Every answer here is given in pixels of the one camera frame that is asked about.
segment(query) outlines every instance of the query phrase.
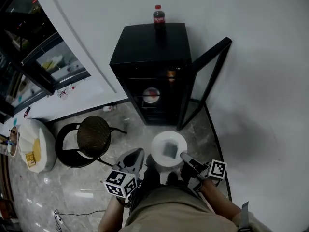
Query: gray tile floor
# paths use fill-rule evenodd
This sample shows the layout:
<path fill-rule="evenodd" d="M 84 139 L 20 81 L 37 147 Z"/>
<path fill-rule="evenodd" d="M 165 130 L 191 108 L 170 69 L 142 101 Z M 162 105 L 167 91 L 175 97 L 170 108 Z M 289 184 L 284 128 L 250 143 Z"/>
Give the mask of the gray tile floor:
<path fill-rule="evenodd" d="M 117 106 L 117 110 L 103 112 L 96 110 L 80 116 L 56 122 L 50 130 L 56 136 L 60 129 L 70 123 L 82 122 L 88 116 L 100 116 L 112 127 L 128 132 L 127 135 L 117 131 L 112 132 L 111 145 L 102 157 L 103 160 L 114 164 L 124 152 L 141 147 L 145 156 L 150 154 L 150 144 L 153 138 L 163 131 L 176 131 L 173 127 L 145 126 L 136 113 L 132 104 L 127 102 Z M 64 148 L 76 148 L 76 133 L 70 132 L 64 142 Z M 214 136 L 206 116 L 201 110 L 198 115 L 180 132 L 188 144 L 188 153 L 200 162 L 220 160 Z M 27 170 L 26 165 L 18 154 L 9 159 L 10 180 L 15 198 L 15 208 L 24 232 L 54 232 L 55 220 L 52 211 L 60 213 L 83 214 L 96 210 L 104 210 L 111 198 L 102 181 L 108 166 L 95 161 L 80 168 L 68 168 L 58 160 L 52 171 L 35 174 Z M 161 183 L 165 183 L 170 168 L 161 169 Z M 220 190 L 227 196 L 225 181 L 219 185 Z M 98 230 L 98 224 L 103 213 L 88 216 L 63 216 L 69 230 L 62 226 L 63 231 L 84 232 Z M 125 210 L 124 223 L 128 217 Z"/>

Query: coca-cola bottle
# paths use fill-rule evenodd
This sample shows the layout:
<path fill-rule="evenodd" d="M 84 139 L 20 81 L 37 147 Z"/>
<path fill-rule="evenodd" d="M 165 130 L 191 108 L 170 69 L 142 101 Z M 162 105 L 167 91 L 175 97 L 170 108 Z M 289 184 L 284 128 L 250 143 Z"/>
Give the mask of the coca-cola bottle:
<path fill-rule="evenodd" d="M 161 5 L 155 6 L 154 27 L 156 30 L 165 30 L 165 13 L 161 10 Z"/>

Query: black baseboard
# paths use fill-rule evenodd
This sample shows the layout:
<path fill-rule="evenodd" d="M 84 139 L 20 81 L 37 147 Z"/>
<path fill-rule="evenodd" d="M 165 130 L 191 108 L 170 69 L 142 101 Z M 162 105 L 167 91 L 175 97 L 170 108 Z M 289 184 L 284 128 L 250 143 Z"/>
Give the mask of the black baseboard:
<path fill-rule="evenodd" d="M 205 111 L 206 111 L 206 114 L 207 114 L 209 123 L 210 123 L 210 125 L 211 125 L 211 130 L 212 130 L 212 132 L 213 132 L 214 140 L 215 140 L 215 142 L 216 142 L 216 144 L 217 144 L 217 148 L 218 148 L 218 151 L 219 151 L 220 160 L 221 160 L 221 161 L 224 161 L 223 154 L 222 154 L 222 150 L 221 150 L 220 143 L 219 143 L 219 139 L 218 139 L 217 133 L 216 133 L 216 131 L 215 131 L 215 129 L 214 129 L 213 122 L 212 122 L 212 120 L 211 120 L 211 115 L 210 115 L 210 113 L 209 113 L 209 111 L 208 111 L 208 108 L 207 108 L 206 103 L 204 104 L 204 108 L 205 108 Z M 225 173 L 225 181 L 226 181 L 226 188 L 227 188 L 228 199 L 229 199 L 230 201 L 232 201 L 232 194 L 231 194 L 230 183 L 229 183 L 228 178 L 227 178 L 227 171 L 226 171 L 226 173 Z"/>
<path fill-rule="evenodd" d="M 74 113 L 74 114 L 70 114 L 70 115 L 67 115 L 67 116 L 64 116 L 64 117 L 61 117 L 61 118 L 57 118 L 57 119 L 54 119 L 54 120 L 51 120 L 51 121 L 43 121 L 43 123 L 47 127 L 49 127 L 51 124 L 54 124 L 58 121 L 62 121 L 62 120 L 67 119 L 67 118 L 71 118 L 71 117 L 82 115 L 82 114 L 85 114 L 85 113 L 89 113 L 89 112 L 92 112 L 92 111 L 95 111 L 95 110 L 103 109 L 104 106 L 116 106 L 116 105 L 119 105 L 119 104 L 122 104 L 122 103 L 125 103 L 125 102 L 129 102 L 129 101 L 130 101 L 129 99 L 123 99 L 123 100 L 120 100 L 120 101 L 111 102 L 111 103 L 104 104 L 104 105 L 101 105 L 101 106 L 89 108 L 89 109 L 86 109 L 86 110 L 83 110 L 83 111 L 80 111 L 80 112 L 77 112 L 77 113 Z"/>

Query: person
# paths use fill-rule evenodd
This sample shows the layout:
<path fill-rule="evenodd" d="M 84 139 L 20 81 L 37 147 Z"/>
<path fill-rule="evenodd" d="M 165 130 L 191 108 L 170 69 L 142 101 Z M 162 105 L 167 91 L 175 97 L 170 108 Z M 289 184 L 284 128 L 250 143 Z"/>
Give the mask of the person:
<path fill-rule="evenodd" d="M 168 175 L 161 185 L 155 167 L 145 172 L 142 185 L 131 202 L 130 215 L 124 228 L 124 199 L 112 197 L 99 224 L 99 232 L 237 232 L 241 209 L 227 199 L 210 178 L 203 181 L 199 190 L 215 213 L 201 198 L 193 194 L 177 174 Z M 253 232 L 270 232 L 249 212 L 249 225 Z"/>

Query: khaki shirt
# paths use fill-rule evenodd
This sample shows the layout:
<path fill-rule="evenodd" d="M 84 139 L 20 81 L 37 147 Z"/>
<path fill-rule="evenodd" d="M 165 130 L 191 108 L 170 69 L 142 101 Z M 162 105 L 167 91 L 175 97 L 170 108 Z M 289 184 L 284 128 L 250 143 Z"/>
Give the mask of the khaki shirt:
<path fill-rule="evenodd" d="M 120 232 L 237 232 L 240 214 L 233 221 L 216 215 L 200 199 L 171 186 L 146 195 Z M 270 232 L 249 213 L 254 232 Z"/>

